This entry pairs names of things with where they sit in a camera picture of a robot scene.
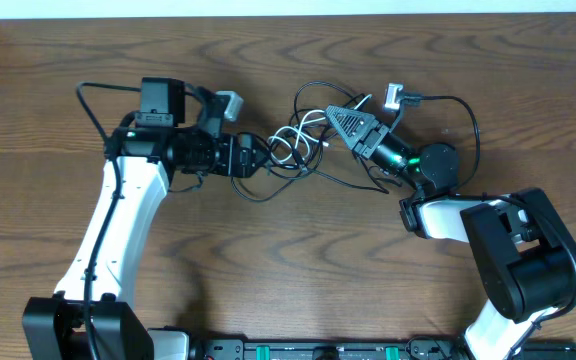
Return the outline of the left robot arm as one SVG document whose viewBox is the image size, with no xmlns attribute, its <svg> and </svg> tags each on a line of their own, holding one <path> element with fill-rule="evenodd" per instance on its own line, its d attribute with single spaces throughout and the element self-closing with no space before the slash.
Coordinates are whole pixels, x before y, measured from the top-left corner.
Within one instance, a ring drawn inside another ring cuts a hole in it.
<svg viewBox="0 0 576 360">
<path fill-rule="evenodd" d="M 252 135 L 223 132 L 243 105 L 172 78 L 143 78 L 138 109 L 101 135 L 100 195 L 79 250 L 50 297 L 32 297 L 22 327 L 35 359 L 190 359 L 200 354 L 173 327 L 146 328 L 135 314 L 145 244 L 176 172 L 249 178 L 268 153 Z"/>
</svg>

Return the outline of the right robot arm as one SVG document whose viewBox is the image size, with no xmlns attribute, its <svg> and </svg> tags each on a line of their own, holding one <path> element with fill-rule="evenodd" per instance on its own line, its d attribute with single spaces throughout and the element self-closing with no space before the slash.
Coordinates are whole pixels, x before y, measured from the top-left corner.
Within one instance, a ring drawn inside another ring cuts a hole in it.
<svg viewBox="0 0 576 360">
<path fill-rule="evenodd" d="M 576 243 L 543 190 L 459 195 L 459 158 L 451 145 L 414 149 L 372 114 L 335 105 L 324 114 L 354 156 L 413 188 L 400 202 L 408 231 L 470 246 L 487 301 L 455 356 L 525 354 L 536 329 L 576 306 Z"/>
</svg>

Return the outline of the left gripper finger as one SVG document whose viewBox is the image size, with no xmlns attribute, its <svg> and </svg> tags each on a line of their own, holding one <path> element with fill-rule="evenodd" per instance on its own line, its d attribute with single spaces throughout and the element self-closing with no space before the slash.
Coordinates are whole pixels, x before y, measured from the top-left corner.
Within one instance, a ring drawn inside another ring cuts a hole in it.
<svg viewBox="0 0 576 360">
<path fill-rule="evenodd" d="M 254 133 L 241 132 L 240 146 L 246 150 L 249 150 L 254 156 L 268 155 L 267 145 L 258 135 Z"/>
<path fill-rule="evenodd" d="M 269 162 L 269 154 L 266 150 L 250 150 L 247 153 L 245 163 L 245 177 L 252 177 L 259 169 L 264 168 Z"/>
</svg>

